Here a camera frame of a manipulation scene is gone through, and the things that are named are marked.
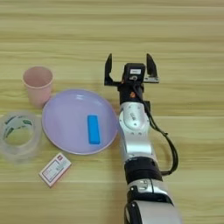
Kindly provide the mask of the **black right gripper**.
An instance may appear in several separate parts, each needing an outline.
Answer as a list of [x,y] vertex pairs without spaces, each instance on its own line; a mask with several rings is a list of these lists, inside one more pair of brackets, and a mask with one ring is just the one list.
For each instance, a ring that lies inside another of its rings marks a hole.
[[120,95],[120,103],[140,102],[143,99],[144,84],[159,83],[156,63],[149,53],[146,54],[146,65],[149,77],[144,78],[142,83],[133,80],[130,83],[124,81],[113,81],[110,77],[112,70],[112,54],[110,54],[105,63],[104,85],[117,87],[117,91]]

